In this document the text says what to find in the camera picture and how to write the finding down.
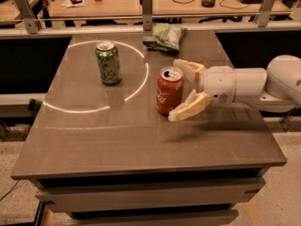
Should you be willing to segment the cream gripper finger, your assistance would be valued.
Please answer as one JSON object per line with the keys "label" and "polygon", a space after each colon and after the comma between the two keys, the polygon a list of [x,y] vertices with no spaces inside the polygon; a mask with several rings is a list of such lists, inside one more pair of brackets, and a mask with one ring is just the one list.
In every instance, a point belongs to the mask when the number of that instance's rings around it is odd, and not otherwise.
{"label": "cream gripper finger", "polygon": [[196,92],[193,89],[183,103],[169,112],[168,119],[170,121],[183,121],[196,116],[205,110],[211,100],[212,98],[208,93]]}
{"label": "cream gripper finger", "polygon": [[206,70],[203,64],[182,59],[174,59],[173,66],[182,71],[188,81],[195,86],[197,91],[202,91],[201,76]]}

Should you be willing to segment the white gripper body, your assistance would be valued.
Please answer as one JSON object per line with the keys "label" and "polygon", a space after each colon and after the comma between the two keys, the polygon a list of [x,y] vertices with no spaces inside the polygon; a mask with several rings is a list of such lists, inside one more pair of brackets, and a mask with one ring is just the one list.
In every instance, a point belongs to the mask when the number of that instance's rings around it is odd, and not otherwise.
{"label": "white gripper body", "polygon": [[229,105],[233,102],[236,86],[234,69],[229,66],[214,66],[199,76],[199,90],[209,94],[211,104]]}

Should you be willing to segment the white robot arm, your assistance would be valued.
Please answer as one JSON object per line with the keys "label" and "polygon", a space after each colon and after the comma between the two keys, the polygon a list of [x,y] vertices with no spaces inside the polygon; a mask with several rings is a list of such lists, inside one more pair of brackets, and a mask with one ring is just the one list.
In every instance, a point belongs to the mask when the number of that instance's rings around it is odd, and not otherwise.
{"label": "white robot arm", "polygon": [[182,59],[173,61],[196,87],[187,99],[171,110],[170,121],[183,121],[208,105],[242,103],[266,112],[288,112],[301,106],[301,59],[277,56],[263,68],[233,69],[230,66],[205,67]]}

